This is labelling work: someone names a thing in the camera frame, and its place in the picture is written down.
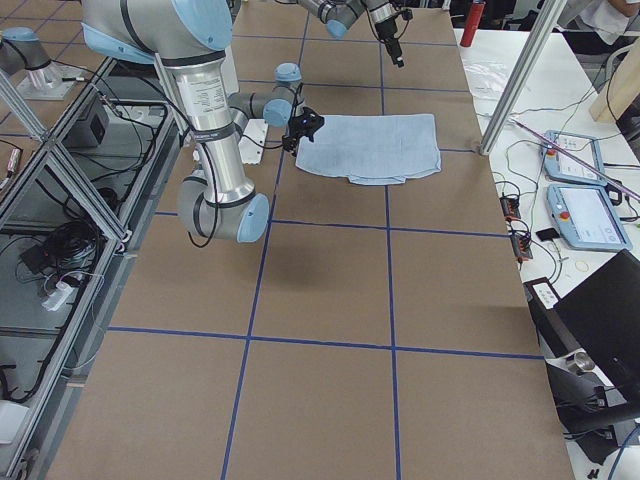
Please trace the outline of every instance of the white cloth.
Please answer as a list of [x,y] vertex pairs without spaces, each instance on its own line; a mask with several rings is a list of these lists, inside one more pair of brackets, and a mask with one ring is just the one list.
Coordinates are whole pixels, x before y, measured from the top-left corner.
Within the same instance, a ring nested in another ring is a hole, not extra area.
[[303,138],[296,166],[361,185],[391,185],[439,172],[431,114],[356,117],[327,115],[314,143]]
[[[625,0],[628,4],[640,0]],[[615,9],[607,0],[568,0],[558,24],[567,26],[575,20],[581,30],[593,30],[603,42],[612,45],[622,35],[631,19]]]

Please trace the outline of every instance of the black monitor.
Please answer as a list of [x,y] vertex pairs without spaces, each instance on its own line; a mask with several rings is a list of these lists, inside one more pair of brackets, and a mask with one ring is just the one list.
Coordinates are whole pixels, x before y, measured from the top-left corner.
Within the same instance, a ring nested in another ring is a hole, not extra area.
[[622,250],[554,308],[625,399],[640,400],[640,261]]

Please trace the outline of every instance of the white table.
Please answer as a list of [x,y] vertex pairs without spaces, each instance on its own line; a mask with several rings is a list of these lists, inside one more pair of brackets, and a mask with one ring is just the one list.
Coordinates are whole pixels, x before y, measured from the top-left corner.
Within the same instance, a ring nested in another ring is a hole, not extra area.
[[[460,47],[460,54],[465,62],[497,62],[505,65],[511,71],[524,46],[527,35],[524,32],[479,30],[472,46],[469,48]],[[458,40],[461,36],[462,31],[456,30]],[[591,95],[578,106],[563,111],[527,112],[520,115],[519,120],[541,133],[546,130],[561,130],[563,126],[563,130],[566,132],[591,135],[597,138],[610,137],[619,133],[613,124],[596,123],[592,120],[589,107],[595,100],[596,93],[593,92],[589,80],[562,36],[553,34],[531,72],[527,85],[516,104],[515,111],[562,108],[579,102],[588,93]],[[479,114],[480,128],[483,132],[487,127],[488,118],[482,115],[490,115],[496,104],[497,102],[494,100],[474,97],[474,106]],[[572,115],[571,121],[565,126],[565,122]],[[490,161],[492,170],[497,172],[495,176],[497,181],[502,180],[502,176],[504,176],[507,181],[519,185],[522,192],[529,192],[534,190],[534,185],[509,172],[507,168],[507,148],[520,140],[536,142],[535,138],[519,127],[505,127],[490,155]],[[601,140],[600,146],[605,163],[638,165],[633,152],[621,135]],[[534,143],[520,143],[510,149],[509,158],[511,169],[533,179],[538,177],[541,167],[539,146]],[[621,180],[631,189],[640,191],[640,170],[608,168],[606,172]],[[553,226],[546,206],[546,187],[549,183],[543,174],[540,177],[540,188],[535,196],[535,202],[532,194],[521,197],[520,212],[532,232]],[[501,192],[502,185],[498,185],[498,187],[498,191]],[[513,193],[515,189],[507,186],[506,192]],[[626,202],[620,207],[616,207],[616,210],[621,216],[633,215],[626,206]],[[640,257],[640,228],[636,226],[638,223],[625,224],[624,227],[634,245],[632,253],[636,257]],[[612,253],[572,250],[562,239],[556,240],[555,244],[559,247],[559,256],[564,259],[562,274],[554,284],[560,295],[568,293],[613,256]],[[546,242],[545,246],[549,248],[549,242]],[[520,272],[523,282],[543,276],[549,277],[554,268],[552,259],[540,247],[533,245],[532,251],[534,259],[524,262]],[[592,468],[600,468],[598,478],[607,478],[615,453],[610,455],[604,467],[601,467],[588,460],[574,442],[568,442],[567,449],[577,479],[586,478]],[[627,448],[616,469],[614,478],[615,480],[637,480],[638,472],[640,472],[640,448]]]

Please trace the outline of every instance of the white towel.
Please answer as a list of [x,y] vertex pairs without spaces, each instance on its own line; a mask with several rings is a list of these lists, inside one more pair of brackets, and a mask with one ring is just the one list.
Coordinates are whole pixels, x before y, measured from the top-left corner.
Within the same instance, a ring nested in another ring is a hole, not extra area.
[[296,166],[361,185],[392,185],[441,170],[431,114],[325,116],[315,142],[300,141]]

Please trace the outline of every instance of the blue cable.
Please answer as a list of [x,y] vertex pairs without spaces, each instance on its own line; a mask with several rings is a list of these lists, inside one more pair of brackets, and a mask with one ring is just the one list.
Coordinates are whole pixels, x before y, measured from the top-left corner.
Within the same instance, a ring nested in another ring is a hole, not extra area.
[[618,455],[616,456],[616,459],[614,460],[613,465],[611,466],[611,471],[609,472],[609,476],[607,477],[607,480],[611,480],[613,478],[613,474],[616,471],[616,467],[618,466],[620,457],[622,457],[622,452],[624,452],[624,449],[627,448],[633,436],[637,434],[640,434],[640,425],[636,425],[636,428],[634,428],[631,431],[631,433],[627,435],[627,438],[625,438],[624,442],[622,442],[622,445],[620,445],[620,450],[618,450]]

